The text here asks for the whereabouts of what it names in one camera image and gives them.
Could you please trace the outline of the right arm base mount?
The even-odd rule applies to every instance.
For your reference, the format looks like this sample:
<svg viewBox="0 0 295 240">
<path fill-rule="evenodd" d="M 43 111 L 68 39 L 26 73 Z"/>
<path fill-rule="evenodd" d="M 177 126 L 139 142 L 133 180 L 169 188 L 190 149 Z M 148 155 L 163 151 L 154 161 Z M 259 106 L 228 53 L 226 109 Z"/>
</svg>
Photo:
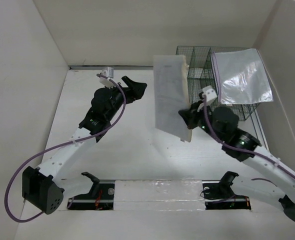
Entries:
<svg viewBox="0 0 295 240">
<path fill-rule="evenodd" d="M 235 194 L 231 186 L 239 175 L 226 172 L 220 180 L 203 180 L 200 196 L 204 199 L 206 210 L 251 210 L 250 199 Z"/>
</svg>

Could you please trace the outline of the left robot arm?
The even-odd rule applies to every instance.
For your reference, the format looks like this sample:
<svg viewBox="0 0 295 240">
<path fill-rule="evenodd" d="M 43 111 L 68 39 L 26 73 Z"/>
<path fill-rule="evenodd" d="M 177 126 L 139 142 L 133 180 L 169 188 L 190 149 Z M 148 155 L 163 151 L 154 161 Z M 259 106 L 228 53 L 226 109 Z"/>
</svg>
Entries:
<svg viewBox="0 0 295 240">
<path fill-rule="evenodd" d="M 140 100 L 147 88 L 144 82 L 135 82 L 127 76 L 122 81 L 126 87 L 109 77 L 103 78 L 103 87 L 95 91 L 91 107 L 79 123 L 70 141 L 57 147 L 57 152 L 36 168 L 27 167 L 22 173 L 22 196 L 25 200 L 50 215 L 64 198 L 85 195 L 94 198 L 99 193 L 100 181 L 83 172 L 79 178 L 64 180 L 72 165 L 116 125 L 113 117 L 125 106 Z"/>
</svg>

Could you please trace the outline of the clear mesh pouch beige zipper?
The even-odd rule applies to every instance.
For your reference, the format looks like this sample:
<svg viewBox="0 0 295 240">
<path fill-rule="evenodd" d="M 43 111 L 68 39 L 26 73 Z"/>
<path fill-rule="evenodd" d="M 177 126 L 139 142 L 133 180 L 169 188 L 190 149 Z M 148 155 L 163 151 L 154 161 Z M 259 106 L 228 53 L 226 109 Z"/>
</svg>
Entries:
<svg viewBox="0 0 295 240">
<path fill-rule="evenodd" d="M 191 106 L 188 70 L 189 65 L 184 55 L 153 57 L 155 127 L 183 142 L 192 140 L 192 131 L 179 115 L 180 110 Z"/>
</svg>

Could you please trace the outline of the clear mesh pouch purple zipper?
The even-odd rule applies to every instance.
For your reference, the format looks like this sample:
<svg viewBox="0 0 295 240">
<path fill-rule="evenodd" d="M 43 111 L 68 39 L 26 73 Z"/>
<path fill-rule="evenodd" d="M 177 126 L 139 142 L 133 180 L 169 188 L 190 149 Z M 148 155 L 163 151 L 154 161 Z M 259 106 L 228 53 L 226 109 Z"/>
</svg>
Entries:
<svg viewBox="0 0 295 240">
<path fill-rule="evenodd" d="M 273 102 L 274 97 L 258 50 L 211 53 L 218 100 L 223 105 Z"/>
</svg>

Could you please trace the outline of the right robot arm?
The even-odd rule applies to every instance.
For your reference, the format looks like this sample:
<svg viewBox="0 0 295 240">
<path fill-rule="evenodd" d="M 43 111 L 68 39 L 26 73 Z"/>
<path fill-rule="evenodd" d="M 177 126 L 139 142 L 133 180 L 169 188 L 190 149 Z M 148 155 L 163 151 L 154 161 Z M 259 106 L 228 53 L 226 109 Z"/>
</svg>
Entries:
<svg viewBox="0 0 295 240">
<path fill-rule="evenodd" d="M 295 171 L 273 156 L 260 141 L 238 127 L 239 117 L 228 107 L 211 110 L 203 101 L 179 110 L 188 129 L 201 128 L 221 149 L 240 163 L 256 170 L 266 183 L 246 180 L 235 172 L 226 172 L 218 183 L 221 195 L 244 195 L 272 205 L 295 222 Z"/>
</svg>

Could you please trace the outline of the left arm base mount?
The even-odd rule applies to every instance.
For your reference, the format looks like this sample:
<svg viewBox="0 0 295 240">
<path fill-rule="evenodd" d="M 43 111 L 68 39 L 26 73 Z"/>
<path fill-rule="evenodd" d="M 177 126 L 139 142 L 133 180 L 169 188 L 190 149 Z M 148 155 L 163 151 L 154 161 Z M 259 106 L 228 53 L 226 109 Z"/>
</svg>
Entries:
<svg viewBox="0 0 295 240">
<path fill-rule="evenodd" d="M 114 209 L 115 180 L 100 180 L 88 172 L 81 175 L 90 179 L 91 188 L 68 200 L 68 210 L 110 211 Z"/>
</svg>

